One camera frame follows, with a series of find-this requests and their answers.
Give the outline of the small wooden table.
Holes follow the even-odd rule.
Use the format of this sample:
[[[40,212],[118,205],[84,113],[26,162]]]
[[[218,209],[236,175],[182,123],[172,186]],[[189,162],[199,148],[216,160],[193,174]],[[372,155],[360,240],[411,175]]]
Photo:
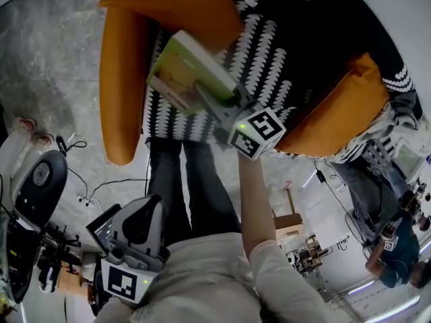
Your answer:
[[[304,230],[304,223],[299,213],[274,217],[275,236],[277,242],[292,239]]]

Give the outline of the orange sofa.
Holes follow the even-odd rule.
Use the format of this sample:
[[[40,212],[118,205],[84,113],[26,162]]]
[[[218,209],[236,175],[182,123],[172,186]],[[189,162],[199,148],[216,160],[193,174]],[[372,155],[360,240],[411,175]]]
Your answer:
[[[105,7],[100,61],[100,116],[108,159],[130,163],[145,133],[147,77],[160,28],[132,9]]]

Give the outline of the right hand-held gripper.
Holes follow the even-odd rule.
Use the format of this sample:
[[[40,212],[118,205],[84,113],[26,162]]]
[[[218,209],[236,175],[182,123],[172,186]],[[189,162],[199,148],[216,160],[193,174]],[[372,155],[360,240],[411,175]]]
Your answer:
[[[286,132],[275,112],[253,99],[243,84],[234,89],[234,104],[215,97],[201,83],[195,89],[224,132],[222,141],[252,161],[273,149]]]

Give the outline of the white power strip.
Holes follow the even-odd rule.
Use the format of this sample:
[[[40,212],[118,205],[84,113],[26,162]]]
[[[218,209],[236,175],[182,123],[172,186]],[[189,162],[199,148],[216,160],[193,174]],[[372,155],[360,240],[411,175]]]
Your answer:
[[[78,201],[86,207],[97,209],[99,212],[103,212],[101,202],[96,199],[88,199],[84,196],[78,196]]]

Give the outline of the black mounted phone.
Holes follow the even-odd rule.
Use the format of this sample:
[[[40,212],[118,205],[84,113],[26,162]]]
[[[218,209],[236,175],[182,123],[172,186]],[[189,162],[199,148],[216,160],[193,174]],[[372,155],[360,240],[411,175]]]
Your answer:
[[[116,203],[108,210],[102,212],[95,220],[86,226],[92,239],[97,243],[104,254],[108,252],[108,239],[111,234],[112,219],[121,210],[121,206]]]

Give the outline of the orange cushion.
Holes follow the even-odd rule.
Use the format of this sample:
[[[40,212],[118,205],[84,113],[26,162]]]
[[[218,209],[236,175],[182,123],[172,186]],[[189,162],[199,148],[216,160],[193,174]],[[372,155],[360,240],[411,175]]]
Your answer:
[[[275,146],[279,152],[313,157],[336,154],[368,129],[389,101],[369,53],[350,60],[332,91]]]
[[[171,32],[184,30],[213,54],[230,46],[244,29],[233,0],[101,0],[100,5],[132,9]]]

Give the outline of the black folding stand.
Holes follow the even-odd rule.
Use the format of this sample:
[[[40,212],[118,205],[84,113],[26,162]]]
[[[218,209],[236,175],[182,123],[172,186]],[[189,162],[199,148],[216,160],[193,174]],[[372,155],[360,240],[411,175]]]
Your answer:
[[[39,289],[43,293],[53,293],[57,288],[61,270],[78,275],[81,260],[71,247],[80,248],[79,235],[68,235],[67,226],[60,227],[55,223],[48,223],[42,238],[40,254],[36,262],[39,276]]]

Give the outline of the black white striped blanket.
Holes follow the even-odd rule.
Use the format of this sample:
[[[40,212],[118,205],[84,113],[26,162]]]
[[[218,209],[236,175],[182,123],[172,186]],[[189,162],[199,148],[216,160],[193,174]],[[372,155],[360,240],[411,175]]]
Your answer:
[[[379,68],[388,103],[396,104],[402,94],[416,94],[393,41],[363,0],[233,2],[244,22],[242,33],[219,53],[208,51],[253,99],[275,112],[286,129],[281,139],[328,96],[347,73],[347,63],[365,52]],[[177,32],[160,28],[152,67]],[[338,163],[356,159],[366,147],[365,132],[327,157]],[[227,146],[213,112],[203,106],[185,116],[148,84],[145,133],[148,138],[216,140]]]

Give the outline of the person's white sweatshirt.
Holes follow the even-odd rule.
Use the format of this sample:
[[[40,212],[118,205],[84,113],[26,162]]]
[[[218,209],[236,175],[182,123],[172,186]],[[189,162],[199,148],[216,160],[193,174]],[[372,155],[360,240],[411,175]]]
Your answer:
[[[143,303],[109,299],[94,323],[331,323],[323,298],[289,264],[275,241],[250,256],[238,233],[185,240]]]

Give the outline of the person's dark trousers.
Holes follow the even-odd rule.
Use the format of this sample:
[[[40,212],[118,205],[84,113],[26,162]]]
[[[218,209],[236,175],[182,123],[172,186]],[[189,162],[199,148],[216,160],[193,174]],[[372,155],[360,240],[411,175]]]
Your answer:
[[[232,201],[216,172],[207,143],[149,137],[148,194],[164,205],[163,244],[241,232]]]

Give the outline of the brown cardboard box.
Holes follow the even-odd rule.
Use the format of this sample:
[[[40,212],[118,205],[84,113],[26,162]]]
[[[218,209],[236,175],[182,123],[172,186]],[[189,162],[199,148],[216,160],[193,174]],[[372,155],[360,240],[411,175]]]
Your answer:
[[[88,285],[81,275],[81,267],[64,261],[61,262],[56,288],[68,294],[88,296]]]

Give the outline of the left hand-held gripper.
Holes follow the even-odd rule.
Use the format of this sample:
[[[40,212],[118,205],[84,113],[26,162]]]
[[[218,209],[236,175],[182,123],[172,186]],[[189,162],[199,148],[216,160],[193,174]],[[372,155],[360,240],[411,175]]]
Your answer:
[[[112,220],[108,254],[101,260],[103,289],[138,304],[164,269],[170,251],[161,248],[163,206],[157,194],[135,199]]]

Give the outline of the person's right forearm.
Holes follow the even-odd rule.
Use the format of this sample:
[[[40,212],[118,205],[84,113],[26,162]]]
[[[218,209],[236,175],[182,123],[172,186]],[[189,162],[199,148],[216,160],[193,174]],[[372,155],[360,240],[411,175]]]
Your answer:
[[[261,161],[238,154],[242,243],[247,258],[267,240],[275,240],[275,224]]]

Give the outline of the white cabinet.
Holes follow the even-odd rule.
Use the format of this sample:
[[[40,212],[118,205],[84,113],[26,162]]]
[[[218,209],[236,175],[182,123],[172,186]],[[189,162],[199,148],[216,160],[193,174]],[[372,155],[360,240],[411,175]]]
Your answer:
[[[422,175],[428,164],[426,157],[411,150],[405,143],[399,143],[395,148],[393,161],[405,176],[407,183],[415,182]]]

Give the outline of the pile of grey clothes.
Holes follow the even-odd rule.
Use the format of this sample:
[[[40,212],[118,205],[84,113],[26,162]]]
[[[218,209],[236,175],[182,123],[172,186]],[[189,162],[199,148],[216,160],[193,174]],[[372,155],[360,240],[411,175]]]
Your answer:
[[[373,172],[381,173],[403,147],[422,157],[431,154],[431,125],[423,114],[415,116],[417,104],[415,93],[402,94],[396,104],[385,106],[364,133],[362,157]]]

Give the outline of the green book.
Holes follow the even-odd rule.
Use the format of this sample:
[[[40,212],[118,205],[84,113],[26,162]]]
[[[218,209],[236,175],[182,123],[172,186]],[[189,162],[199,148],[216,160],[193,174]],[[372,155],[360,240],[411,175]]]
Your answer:
[[[170,37],[148,75],[147,84],[185,116],[203,108],[198,85],[220,102],[234,99],[237,88],[227,70],[184,30]]]

